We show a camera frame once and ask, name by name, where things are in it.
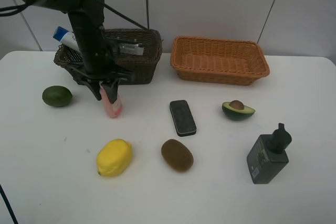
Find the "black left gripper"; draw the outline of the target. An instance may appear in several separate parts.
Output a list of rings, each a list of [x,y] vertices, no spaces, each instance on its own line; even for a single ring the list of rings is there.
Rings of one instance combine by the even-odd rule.
[[[101,101],[100,84],[110,103],[118,99],[119,80],[131,81],[132,71],[118,65],[120,54],[143,55],[143,43],[120,37],[108,37],[103,26],[75,26],[82,63],[69,63],[70,69],[83,77],[84,85]]]

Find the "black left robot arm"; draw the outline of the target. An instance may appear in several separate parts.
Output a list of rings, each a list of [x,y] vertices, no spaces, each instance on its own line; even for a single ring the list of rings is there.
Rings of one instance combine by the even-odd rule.
[[[69,68],[80,74],[80,82],[91,90],[97,100],[107,99],[110,104],[114,104],[118,99],[120,80],[128,80],[132,74],[115,63],[115,58],[120,54],[121,41],[106,37],[103,26],[104,9],[139,28],[143,26],[110,7],[104,0],[23,1],[21,5],[1,8],[1,16],[16,15],[29,6],[39,6],[67,14],[82,58],[82,63],[70,63]]]

